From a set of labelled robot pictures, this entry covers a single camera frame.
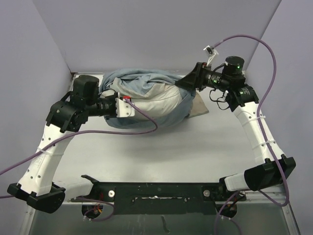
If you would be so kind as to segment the cream white pillow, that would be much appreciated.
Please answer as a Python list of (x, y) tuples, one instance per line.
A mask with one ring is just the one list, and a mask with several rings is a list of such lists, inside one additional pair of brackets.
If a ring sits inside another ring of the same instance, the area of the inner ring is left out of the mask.
[(121, 95), (130, 96), (136, 107), (153, 118), (170, 114), (182, 102), (179, 88), (162, 82), (124, 80), (116, 77), (108, 88)]

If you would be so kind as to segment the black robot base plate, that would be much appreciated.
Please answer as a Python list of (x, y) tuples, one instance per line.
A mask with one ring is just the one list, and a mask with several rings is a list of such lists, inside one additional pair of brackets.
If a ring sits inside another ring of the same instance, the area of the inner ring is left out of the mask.
[(100, 182), (88, 175), (91, 191), (80, 200), (88, 220), (102, 221), (114, 215), (183, 215), (200, 213), (234, 217), (237, 203), (246, 200), (218, 183)]

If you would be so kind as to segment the blue-grey pillowcase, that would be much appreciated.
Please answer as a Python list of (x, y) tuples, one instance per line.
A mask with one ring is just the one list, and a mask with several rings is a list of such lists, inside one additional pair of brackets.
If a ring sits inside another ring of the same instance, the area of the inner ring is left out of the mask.
[(164, 70), (119, 69), (104, 74), (99, 93), (101, 97), (113, 91), (130, 96), (136, 107), (165, 128), (209, 112), (198, 92), (175, 85), (180, 79)]

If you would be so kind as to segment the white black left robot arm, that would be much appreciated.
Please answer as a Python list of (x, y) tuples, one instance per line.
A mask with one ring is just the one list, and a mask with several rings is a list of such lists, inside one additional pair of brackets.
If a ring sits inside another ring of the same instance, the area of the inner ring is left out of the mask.
[(18, 182), (8, 186), (7, 192), (36, 210), (57, 211), (66, 190), (52, 180), (67, 146), (89, 117), (115, 116), (118, 97), (113, 89), (100, 92), (95, 76), (80, 75), (74, 79), (72, 89), (50, 107), (29, 167)]

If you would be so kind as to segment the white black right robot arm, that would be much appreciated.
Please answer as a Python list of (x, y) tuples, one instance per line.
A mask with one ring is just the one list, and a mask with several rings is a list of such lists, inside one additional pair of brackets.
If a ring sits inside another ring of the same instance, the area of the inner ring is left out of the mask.
[(222, 64), (222, 72), (211, 70), (206, 63), (196, 63), (193, 70), (175, 82), (187, 91), (202, 91), (206, 87), (219, 90), (224, 101), (239, 120), (254, 153), (256, 166), (241, 174), (221, 178), (218, 195), (229, 200), (237, 190), (258, 191), (283, 183), (296, 167), (293, 157), (287, 157), (273, 138), (259, 108), (255, 90), (246, 83), (242, 73), (244, 59), (229, 56)]

